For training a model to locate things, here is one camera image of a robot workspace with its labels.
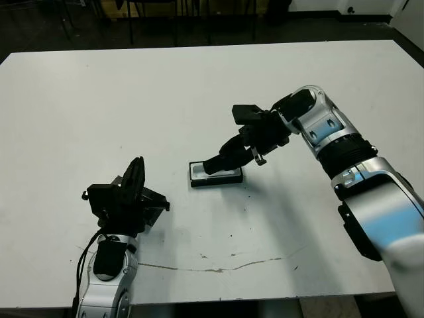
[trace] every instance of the white wall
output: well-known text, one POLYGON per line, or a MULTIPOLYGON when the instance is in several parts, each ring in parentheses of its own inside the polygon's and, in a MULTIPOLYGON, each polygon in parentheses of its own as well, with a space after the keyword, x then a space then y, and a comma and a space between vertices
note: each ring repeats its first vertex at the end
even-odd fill
POLYGON ((289 11, 337 10, 340 0, 293 0, 289 11))
POLYGON ((410 0, 405 10, 399 11, 393 18, 390 26, 424 50, 424 1, 410 0))
POLYGON ((406 0, 293 0, 290 11, 326 11, 339 10, 348 14, 347 9, 353 7, 356 15, 391 15, 406 0))

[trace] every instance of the white table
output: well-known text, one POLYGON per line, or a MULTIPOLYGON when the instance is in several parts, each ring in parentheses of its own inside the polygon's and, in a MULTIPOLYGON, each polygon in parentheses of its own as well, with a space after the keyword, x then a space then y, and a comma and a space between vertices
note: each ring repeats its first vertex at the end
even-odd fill
POLYGON ((139 155, 146 186, 172 207, 140 236, 133 303, 392 291, 345 233, 301 137, 249 164, 243 184, 189 186, 188 162, 237 133, 234 103, 267 109, 309 83, 424 195, 424 71, 392 41, 11 54, 0 65, 0 307, 71 305, 97 229, 81 193, 139 155))

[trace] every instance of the scuff mark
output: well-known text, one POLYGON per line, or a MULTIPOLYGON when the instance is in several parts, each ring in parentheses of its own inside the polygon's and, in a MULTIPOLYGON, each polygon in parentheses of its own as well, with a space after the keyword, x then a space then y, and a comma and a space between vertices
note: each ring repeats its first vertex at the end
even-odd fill
POLYGON ((218 268, 217 270, 209 269, 209 270, 201 270, 200 272, 223 273, 225 270, 226 269, 224 268, 218 268))
POLYGON ((147 263, 138 263, 138 265, 147 266, 147 267, 161 268, 161 269, 164 269, 164 270, 181 270, 181 271, 184 271, 184 272, 212 272, 212 273, 222 274, 223 272, 228 272, 228 271, 231 272, 233 270, 239 270, 241 268, 244 268, 244 267, 247 267, 247 266, 251 266, 251 265, 255 265, 255 264, 272 262, 272 261, 275 261, 275 260, 284 260, 284 259, 287 259, 287 258, 292 257, 294 254, 297 254, 298 252, 300 252, 301 250, 303 250, 306 247, 307 246, 305 245, 305 246, 303 246, 301 248, 298 248, 297 250, 295 250, 294 252, 292 252, 291 254, 289 254, 289 255, 287 255, 285 257, 269 258, 267 260, 257 260, 255 262, 249 262, 249 263, 246 263, 246 264, 240 265, 238 267, 234 267, 234 268, 218 268, 218 269, 208 268, 206 270, 196 270, 196 269, 193 269, 193 268, 177 268, 177 267, 161 266, 161 265, 154 265, 154 264, 147 264, 147 263))
POLYGON ((80 246, 78 246, 78 245, 75 245, 75 247, 76 248, 79 248, 80 250, 85 250, 85 248, 82 248, 82 247, 80 247, 80 246))

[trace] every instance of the screw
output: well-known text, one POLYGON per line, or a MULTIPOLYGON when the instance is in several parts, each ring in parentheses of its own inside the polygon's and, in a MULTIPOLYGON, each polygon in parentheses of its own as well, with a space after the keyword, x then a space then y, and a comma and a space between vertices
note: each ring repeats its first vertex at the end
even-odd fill
POLYGON ((82 193, 81 198, 82 198, 84 201, 87 201, 87 200, 88 200, 88 191, 84 191, 84 192, 82 193))

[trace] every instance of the robotic arm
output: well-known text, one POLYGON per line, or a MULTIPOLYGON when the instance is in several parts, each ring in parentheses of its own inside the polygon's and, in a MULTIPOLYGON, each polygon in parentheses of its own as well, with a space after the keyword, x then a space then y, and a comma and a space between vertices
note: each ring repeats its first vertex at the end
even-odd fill
POLYGON ((204 161, 207 174, 234 170, 301 134, 342 201, 344 228, 361 255, 382 260, 410 317, 424 317, 424 202, 317 86, 301 87, 270 111, 234 105, 237 136, 204 161))
POLYGON ((123 177, 111 184, 93 184, 83 192, 100 230, 84 250, 77 269, 77 292, 72 317, 124 318, 130 307, 130 285, 138 262, 137 234, 153 226, 161 212, 170 210, 166 198, 144 187, 144 160, 135 158, 123 177), (97 252, 88 264, 88 286, 80 301, 80 284, 88 248, 98 237, 97 252))

